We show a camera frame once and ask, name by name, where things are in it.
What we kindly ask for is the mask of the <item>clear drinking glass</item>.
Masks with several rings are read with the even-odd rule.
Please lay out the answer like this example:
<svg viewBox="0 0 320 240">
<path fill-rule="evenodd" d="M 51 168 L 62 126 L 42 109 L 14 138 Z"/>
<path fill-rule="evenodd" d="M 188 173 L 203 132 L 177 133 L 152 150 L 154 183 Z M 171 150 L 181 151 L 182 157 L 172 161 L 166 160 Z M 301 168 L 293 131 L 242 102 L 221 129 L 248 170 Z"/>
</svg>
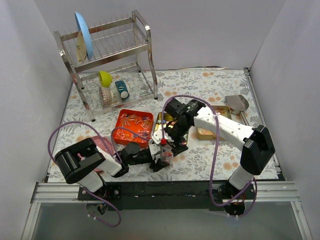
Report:
<svg viewBox="0 0 320 240">
<path fill-rule="evenodd" d="M 168 167 L 171 164 L 172 158 L 174 157 L 171 150 L 166 150 L 160 154 L 160 165 Z"/>
</svg>

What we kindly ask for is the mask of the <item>orange lollipop tray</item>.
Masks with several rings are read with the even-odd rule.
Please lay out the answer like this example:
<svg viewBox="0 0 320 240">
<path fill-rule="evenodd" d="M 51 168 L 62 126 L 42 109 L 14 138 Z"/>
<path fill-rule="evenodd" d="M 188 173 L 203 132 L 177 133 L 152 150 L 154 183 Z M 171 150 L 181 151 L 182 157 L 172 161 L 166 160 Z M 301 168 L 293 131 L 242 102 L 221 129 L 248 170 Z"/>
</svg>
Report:
<svg viewBox="0 0 320 240">
<path fill-rule="evenodd" d="M 122 109 L 112 139 L 116 144 L 137 143 L 143 149 L 149 146 L 154 116 L 150 112 Z"/>
</svg>

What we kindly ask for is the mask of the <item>metal scoop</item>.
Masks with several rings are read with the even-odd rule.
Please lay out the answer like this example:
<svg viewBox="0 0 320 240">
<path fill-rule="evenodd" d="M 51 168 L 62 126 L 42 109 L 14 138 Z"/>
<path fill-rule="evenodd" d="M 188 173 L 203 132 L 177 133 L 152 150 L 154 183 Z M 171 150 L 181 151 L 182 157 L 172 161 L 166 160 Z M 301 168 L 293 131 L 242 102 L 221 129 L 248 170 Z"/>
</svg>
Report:
<svg viewBox="0 0 320 240">
<path fill-rule="evenodd" d="M 245 116 L 245 111 L 249 108 L 249 102 L 241 94 L 229 95 L 225 97 L 226 103 L 234 115 L 241 116 L 244 124 L 249 125 Z"/>
</svg>

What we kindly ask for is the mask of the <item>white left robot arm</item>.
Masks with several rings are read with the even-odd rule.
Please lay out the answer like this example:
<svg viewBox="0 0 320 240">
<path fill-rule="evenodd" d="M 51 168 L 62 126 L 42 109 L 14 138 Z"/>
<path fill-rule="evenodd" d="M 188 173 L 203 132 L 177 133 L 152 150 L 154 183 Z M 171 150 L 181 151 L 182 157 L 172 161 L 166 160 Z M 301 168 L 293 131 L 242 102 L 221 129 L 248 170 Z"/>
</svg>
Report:
<svg viewBox="0 0 320 240">
<path fill-rule="evenodd" d="M 86 138 L 59 151 L 54 161 L 59 167 L 67 184 L 79 184 L 89 190 L 95 200 L 106 196 L 106 187 L 98 172 L 104 172 L 113 178 L 119 178 L 129 172 L 129 166 L 149 164 L 153 172 L 170 164 L 157 158 L 163 151 L 151 143 L 141 149 L 131 142 L 113 155 L 101 149 L 93 138 Z"/>
</svg>

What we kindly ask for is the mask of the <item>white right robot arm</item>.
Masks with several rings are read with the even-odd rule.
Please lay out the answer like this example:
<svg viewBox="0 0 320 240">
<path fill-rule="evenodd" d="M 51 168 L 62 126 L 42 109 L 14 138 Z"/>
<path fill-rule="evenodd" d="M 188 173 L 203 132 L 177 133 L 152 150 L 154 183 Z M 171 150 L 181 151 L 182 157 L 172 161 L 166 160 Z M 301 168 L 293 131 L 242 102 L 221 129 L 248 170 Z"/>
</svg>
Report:
<svg viewBox="0 0 320 240">
<path fill-rule="evenodd" d="M 194 126 L 214 133 L 217 139 L 222 138 L 241 151 L 240 165 L 225 183 L 227 195 L 232 199 L 243 195 L 250 181 L 262 173 L 276 152 L 267 127 L 252 127 L 233 121 L 198 97 L 191 96 L 187 104 L 179 102 L 175 96 L 170 97 L 163 111 L 176 119 L 175 125 L 162 133 L 168 139 L 180 141 Z"/>
</svg>

